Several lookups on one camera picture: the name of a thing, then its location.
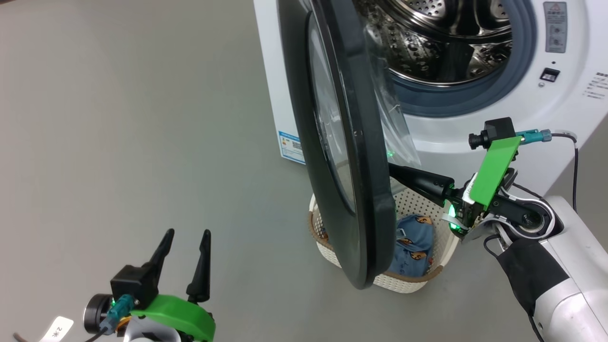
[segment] clothing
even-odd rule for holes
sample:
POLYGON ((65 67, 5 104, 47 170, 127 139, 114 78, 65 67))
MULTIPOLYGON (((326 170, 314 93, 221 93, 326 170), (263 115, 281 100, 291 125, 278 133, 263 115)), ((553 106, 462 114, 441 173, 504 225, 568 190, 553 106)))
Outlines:
POLYGON ((410 215, 397 222, 395 255, 389 272, 421 277, 433 263, 433 223, 430 217, 410 215))

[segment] white washing machine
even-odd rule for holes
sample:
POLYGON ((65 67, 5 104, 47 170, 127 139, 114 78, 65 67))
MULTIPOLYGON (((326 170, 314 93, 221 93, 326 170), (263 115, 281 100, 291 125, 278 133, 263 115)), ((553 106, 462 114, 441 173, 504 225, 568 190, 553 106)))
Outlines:
MULTIPOLYGON (((388 163, 478 169, 469 133, 568 130, 608 112, 605 0, 254 0, 280 152, 306 163, 336 254, 363 287, 394 232, 388 163)), ((568 141, 522 148, 518 182, 545 193, 568 141)))

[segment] green light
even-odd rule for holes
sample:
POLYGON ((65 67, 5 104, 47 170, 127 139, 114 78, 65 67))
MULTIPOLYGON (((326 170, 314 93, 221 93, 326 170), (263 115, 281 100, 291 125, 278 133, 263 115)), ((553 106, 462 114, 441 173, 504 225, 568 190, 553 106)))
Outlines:
MULTIPOLYGON (((450 209, 447 211, 447 214, 451 217, 456 217, 456 208, 454 208, 454 205, 450 206, 450 209)), ((453 223, 450 223, 450 229, 453 231, 457 231, 460 230, 460 227, 453 223)))

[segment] green plastic part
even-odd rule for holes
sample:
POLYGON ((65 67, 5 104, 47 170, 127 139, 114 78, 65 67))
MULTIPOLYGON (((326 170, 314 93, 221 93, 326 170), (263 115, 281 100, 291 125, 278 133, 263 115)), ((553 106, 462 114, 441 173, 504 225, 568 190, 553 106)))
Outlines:
POLYGON ((158 295, 145 310, 132 316, 146 316, 155 322, 192 335, 195 341, 213 341, 215 321, 202 307, 175 296, 158 295))
POLYGON ((472 200, 487 209, 521 142, 520 136, 492 141, 471 189, 472 200))

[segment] washing machine door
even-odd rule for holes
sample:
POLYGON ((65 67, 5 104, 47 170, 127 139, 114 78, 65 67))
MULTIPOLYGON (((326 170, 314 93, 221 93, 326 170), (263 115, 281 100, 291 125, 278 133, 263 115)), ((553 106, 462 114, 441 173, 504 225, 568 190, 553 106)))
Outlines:
POLYGON ((385 136, 368 37, 353 3, 312 0, 306 25, 312 112, 295 110, 329 242, 356 288, 390 266, 395 246, 385 136))

